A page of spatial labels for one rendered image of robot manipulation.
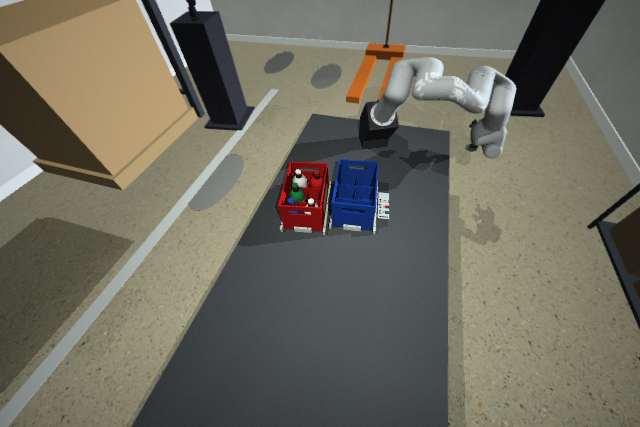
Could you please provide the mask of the white pick list card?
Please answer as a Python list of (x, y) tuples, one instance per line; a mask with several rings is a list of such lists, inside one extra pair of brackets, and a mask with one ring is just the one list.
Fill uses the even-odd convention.
[(378, 218), (389, 219), (389, 193), (378, 195)]

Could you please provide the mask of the white bottle with brown label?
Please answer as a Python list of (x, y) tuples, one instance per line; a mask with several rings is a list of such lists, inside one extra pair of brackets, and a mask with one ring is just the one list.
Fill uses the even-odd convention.
[[(313, 199), (309, 199), (306, 207), (319, 207), (319, 205), (316, 204)], [(304, 212), (304, 214), (311, 215), (311, 212)]]

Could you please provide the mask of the red plastic crate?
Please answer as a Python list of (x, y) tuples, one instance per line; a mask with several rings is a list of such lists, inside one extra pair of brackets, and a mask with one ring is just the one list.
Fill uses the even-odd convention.
[[(307, 183), (308, 183), (307, 188), (300, 187), (304, 191), (305, 201), (304, 202), (294, 201), (294, 202), (297, 202), (300, 206), (289, 206), (286, 204), (289, 198), (289, 192), (292, 189), (292, 179), (295, 176), (295, 171), (297, 169), (300, 169), (300, 167), (319, 168), (320, 175), (324, 177), (323, 188), (311, 188), (310, 179), (312, 178), (312, 176), (314, 176), (314, 171), (301, 170), (301, 173), (306, 176)], [(326, 177), (326, 182), (325, 182), (325, 177)], [(294, 227), (308, 227), (308, 228), (312, 228), (312, 231), (323, 232), (327, 196), (328, 196), (328, 189), (329, 189), (329, 179), (328, 179), (328, 182), (327, 182), (327, 179), (328, 179), (328, 171), (315, 165), (300, 164), (300, 165), (294, 165), (288, 168), (283, 189), (281, 192), (280, 200), (278, 203), (278, 209), (280, 212), (284, 229), (294, 230)], [(323, 191), (324, 191), (324, 196), (323, 196)], [(319, 205), (319, 207), (306, 207), (309, 199), (313, 199), (314, 202)], [(321, 205), (322, 205), (322, 208), (321, 208)], [(301, 211), (302, 214), (292, 214), (290, 213), (290, 211)], [(304, 212), (311, 212), (311, 215), (304, 214)]]

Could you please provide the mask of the blue plastic crate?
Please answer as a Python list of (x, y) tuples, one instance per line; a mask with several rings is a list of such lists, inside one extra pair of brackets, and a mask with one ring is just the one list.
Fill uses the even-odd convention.
[[(368, 166), (368, 170), (349, 168), (349, 165)], [(355, 225), (361, 226), (361, 230), (372, 231), (376, 211), (377, 181), (378, 169), (369, 164), (348, 162), (338, 165), (333, 191), (334, 202), (333, 197), (331, 202), (332, 226)]]

